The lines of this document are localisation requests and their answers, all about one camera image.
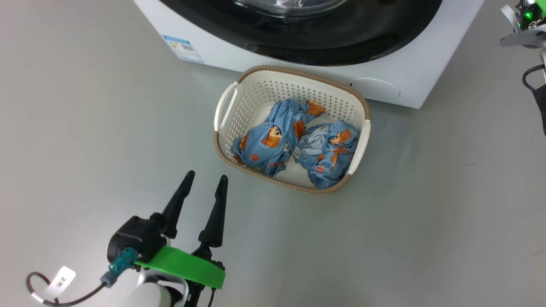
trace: cable connector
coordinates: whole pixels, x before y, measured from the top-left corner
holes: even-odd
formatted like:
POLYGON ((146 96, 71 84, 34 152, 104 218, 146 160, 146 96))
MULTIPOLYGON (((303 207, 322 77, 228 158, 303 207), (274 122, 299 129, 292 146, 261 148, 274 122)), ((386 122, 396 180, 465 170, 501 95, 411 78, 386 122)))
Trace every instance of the cable connector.
POLYGON ((106 288, 112 288, 121 273, 130 269, 138 260, 138 253, 131 247, 126 247, 123 252, 108 266, 108 272, 100 278, 106 288))

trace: clothes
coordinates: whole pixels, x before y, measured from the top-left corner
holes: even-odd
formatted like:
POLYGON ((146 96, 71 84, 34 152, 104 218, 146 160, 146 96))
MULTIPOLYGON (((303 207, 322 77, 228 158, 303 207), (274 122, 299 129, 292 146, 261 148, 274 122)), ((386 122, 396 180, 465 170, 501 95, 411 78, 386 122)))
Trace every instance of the clothes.
POLYGON ((313 101, 299 104, 294 98, 273 105, 265 122, 235 138, 233 157, 241 164, 259 167, 268 176, 286 168, 286 162, 305 134, 305 125, 324 113, 313 101))
POLYGON ((301 137, 301 156, 294 158, 307 169, 315 187, 331 187, 347 172, 357 148, 358 134, 356 127, 341 120, 310 127, 301 137))

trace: green led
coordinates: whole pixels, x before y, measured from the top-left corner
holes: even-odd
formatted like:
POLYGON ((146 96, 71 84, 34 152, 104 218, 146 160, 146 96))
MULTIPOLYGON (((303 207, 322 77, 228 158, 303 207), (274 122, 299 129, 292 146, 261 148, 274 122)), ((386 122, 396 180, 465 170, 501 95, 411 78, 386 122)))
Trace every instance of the green led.
POLYGON ((533 12, 526 11, 525 13, 523 13, 523 17, 525 17, 525 19, 527 20, 533 20, 533 12))

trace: black washing machine door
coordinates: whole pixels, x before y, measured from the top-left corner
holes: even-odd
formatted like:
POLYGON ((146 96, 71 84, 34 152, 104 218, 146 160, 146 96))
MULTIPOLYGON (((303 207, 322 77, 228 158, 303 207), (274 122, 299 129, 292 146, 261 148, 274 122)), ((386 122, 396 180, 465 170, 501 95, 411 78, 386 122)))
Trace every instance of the black washing machine door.
POLYGON ((343 66, 404 47, 427 27, 441 0, 161 2, 209 33, 257 54, 315 66, 343 66))

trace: white plastic basket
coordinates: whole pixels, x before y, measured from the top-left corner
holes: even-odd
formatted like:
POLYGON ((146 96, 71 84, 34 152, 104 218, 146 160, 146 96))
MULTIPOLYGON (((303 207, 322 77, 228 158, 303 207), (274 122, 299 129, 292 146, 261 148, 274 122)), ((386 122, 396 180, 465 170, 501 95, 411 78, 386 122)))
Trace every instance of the white plastic basket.
POLYGON ((268 182, 314 194, 332 193, 351 178, 366 150, 370 130, 369 107, 357 91, 320 76, 273 66, 258 66, 244 72, 237 82, 224 91, 214 117, 215 147, 227 164, 268 182), (273 104, 288 97, 300 102, 310 99, 326 108, 324 115, 311 121, 308 127, 341 119, 360 128, 351 165, 336 185, 325 189, 315 188, 307 171, 293 157, 288 161, 286 169, 273 177, 240 165, 233 159, 230 149, 233 140, 243 137, 249 129, 264 122, 273 104))

